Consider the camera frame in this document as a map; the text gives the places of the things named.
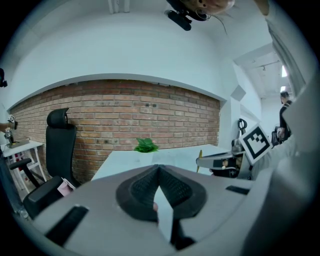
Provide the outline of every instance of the white table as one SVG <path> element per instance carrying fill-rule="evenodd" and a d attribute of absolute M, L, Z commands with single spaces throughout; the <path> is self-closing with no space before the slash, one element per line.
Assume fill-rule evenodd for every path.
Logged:
<path fill-rule="evenodd" d="M 13 162 L 16 162 L 16 161 L 17 161 L 17 160 L 16 160 L 16 157 L 15 157 L 15 154 L 19 154 L 19 153 L 25 152 L 25 154 L 26 154 L 29 158 L 31 158 L 31 161 L 32 161 L 32 165 L 29 165 L 29 166 L 28 166 L 29 170 L 31 170 L 31 169 L 39 166 L 39 169 L 40 169 L 40 171 L 41 171 L 41 174 L 42 174 L 42 176 L 43 176 L 43 179 L 44 179 L 44 181 L 46 182 L 46 181 L 47 181 L 47 178 L 46 178 L 46 176 L 45 176 L 45 174 L 44 174 L 44 171 L 43 171 L 43 169 L 42 169 L 42 166 L 41 166 L 41 163 L 40 163 L 40 159 L 39 159 L 39 155 L 38 155 L 38 149 L 37 149 L 37 147 L 40 147 L 40 146 L 42 146 L 42 145 L 43 145 L 43 143 L 41 143 L 41 142 L 37 142 L 37 141 L 30 140 L 29 143 L 24 144 L 24 145 L 21 145 L 21 146 L 17 146 L 17 147 L 15 147 L 15 148 L 9 148 L 9 147 L 7 147 L 5 144 L 3 144 L 3 145 L 1 145 L 1 150 L 2 150 L 3 156 L 4 156 L 5 158 L 12 156 Z M 34 161 L 34 159 L 32 158 L 32 156 L 31 156 L 31 154 L 30 154 L 30 152 L 29 152 L 29 150 L 31 150 L 31 149 L 34 149 L 35 157 L 36 157 L 36 161 L 37 161 L 37 162 Z M 27 185 L 26 185 L 24 179 L 22 178 L 21 173 L 20 173 L 20 171 L 18 170 L 18 168 L 16 168 L 15 171 L 17 171 L 18 177 L 20 178 L 20 181 L 22 182 L 25 190 L 29 193 L 29 189 L 27 188 Z"/>
<path fill-rule="evenodd" d="M 113 151 L 106 161 L 101 165 L 92 180 L 97 180 L 107 176 L 122 173 L 131 169 L 150 166 L 156 164 L 171 165 L 186 169 L 191 172 L 197 171 L 196 159 L 199 157 L 200 150 L 203 156 L 227 152 L 213 145 L 200 145 L 181 148 L 160 149 L 153 153 L 139 153 L 136 151 Z M 200 167 L 199 173 L 211 175 L 207 168 Z M 154 201 L 158 204 L 159 229 L 167 241 L 170 241 L 173 209 L 167 201 L 162 190 L 158 188 L 155 193 Z"/>
<path fill-rule="evenodd" d="M 171 165 L 186 169 L 191 172 L 197 171 L 196 159 L 200 150 L 203 156 L 227 152 L 226 149 L 210 144 L 170 149 L 160 149 L 152 153 L 140 153 L 136 151 L 113 151 L 92 180 L 100 179 L 110 175 L 122 173 L 131 169 L 150 165 Z M 211 175 L 207 168 L 199 168 L 200 174 Z"/>

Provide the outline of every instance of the chair headrest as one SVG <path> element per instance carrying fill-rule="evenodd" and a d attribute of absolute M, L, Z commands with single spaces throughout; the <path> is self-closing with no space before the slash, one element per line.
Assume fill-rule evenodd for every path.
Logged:
<path fill-rule="evenodd" d="M 61 109 L 55 109 L 51 111 L 48 114 L 48 117 L 46 118 L 46 123 L 48 126 L 52 128 L 67 128 L 68 126 L 68 116 L 67 116 L 67 111 L 68 107 L 66 108 L 61 108 Z"/>

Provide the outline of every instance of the ceiling light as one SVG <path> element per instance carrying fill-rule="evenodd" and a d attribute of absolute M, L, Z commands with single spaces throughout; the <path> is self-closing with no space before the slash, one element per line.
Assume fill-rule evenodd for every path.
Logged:
<path fill-rule="evenodd" d="M 282 77 L 285 78 L 287 76 L 287 71 L 285 69 L 285 66 L 282 66 Z"/>

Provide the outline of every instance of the person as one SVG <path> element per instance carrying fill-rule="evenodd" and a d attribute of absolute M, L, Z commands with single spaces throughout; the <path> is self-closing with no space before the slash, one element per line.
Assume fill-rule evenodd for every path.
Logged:
<path fill-rule="evenodd" d="M 286 141 L 291 136 L 290 128 L 287 125 L 283 117 L 283 113 L 286 109 L 291 105 L 292 101 L 290 100 L 289 93 L 287 91 L 282 91 L 280 93 L 281 103 L 283 104 L 282 108 L 280 109 L 279 117 L 280 117 L 280 132 L 278 133 L 278 138 L 280 139 L 281 143 Z"/>

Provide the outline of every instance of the black slot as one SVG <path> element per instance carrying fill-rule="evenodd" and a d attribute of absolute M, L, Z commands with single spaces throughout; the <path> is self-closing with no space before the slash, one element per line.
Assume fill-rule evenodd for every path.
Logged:
<path fill-rule="evenodd" d="M 238 186 L 232 186 L 232 185 L 228 186 L 226 188 L 226 190 L 230 190 L 232 192 L 243 194 L 243 195 L 247 195 L 250 191 L 250 189 L 242 188 L 242 187 L 238 187 Z"/>
<path fill-rule="evenodd" d="M 185 236 L 183 229 L 180 225 L 180 220 L 176 219 L 172 224 L 172 232 L 170 243 L 174 245 L 177 250 L 182 250 L 188 246 L 196 243 L 191 237 Z"/>
<path fill-rule="evenodd" d="M 63 246 L 89 210 L 83 206 L 74 206 L 47 234 L 46 237 L 59 246 Z"/>

